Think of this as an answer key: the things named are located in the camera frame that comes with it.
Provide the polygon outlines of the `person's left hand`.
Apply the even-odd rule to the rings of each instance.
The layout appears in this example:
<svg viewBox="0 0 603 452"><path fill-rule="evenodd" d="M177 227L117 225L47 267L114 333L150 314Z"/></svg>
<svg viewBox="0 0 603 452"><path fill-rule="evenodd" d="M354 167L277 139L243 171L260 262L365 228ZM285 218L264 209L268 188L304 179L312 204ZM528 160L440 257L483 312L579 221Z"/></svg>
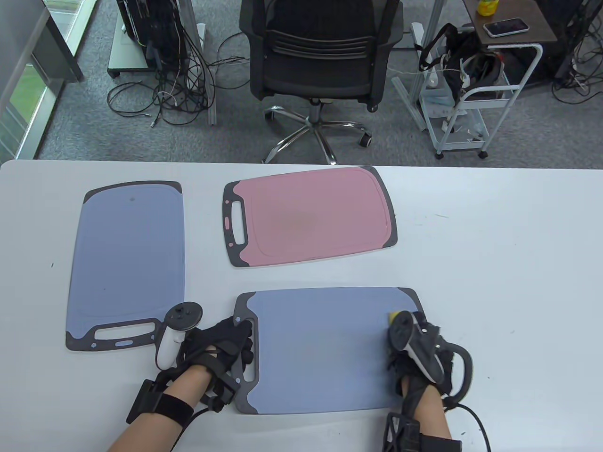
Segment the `person's left hand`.
<svg viewBox="0 0 603 452"><path fill-rule="evenodd" d="M204 395L200 400L209 411L222 411L239 390L240 384L230 372L238 360L244 366L252 362L251 335L252 323L248 320L235 323L233 317L205 330L191 329L185 335L175 363L180 371L194 364L209 371L212 379L208 389L214 396Z"/></svg>

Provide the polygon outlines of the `person's right hand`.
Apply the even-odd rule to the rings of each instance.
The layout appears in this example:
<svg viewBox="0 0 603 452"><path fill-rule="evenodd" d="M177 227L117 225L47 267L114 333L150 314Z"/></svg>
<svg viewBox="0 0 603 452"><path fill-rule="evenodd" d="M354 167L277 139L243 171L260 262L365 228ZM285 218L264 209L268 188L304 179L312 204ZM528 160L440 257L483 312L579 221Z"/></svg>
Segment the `person's right hand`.
<svg viewBox="0 0 603 452"><path fill-rule="evenodd" d="M461 346L444 340L440 327L429 323L421 311L400 311L390 316L386 335L388 367L395 372L396 391L402 396L401 413L415 415L428 386L444 396L446 409L455 408L469 392L473 379L473 361ZM464 379L459 391L452 392L454 355L464 363Z"/></svg>

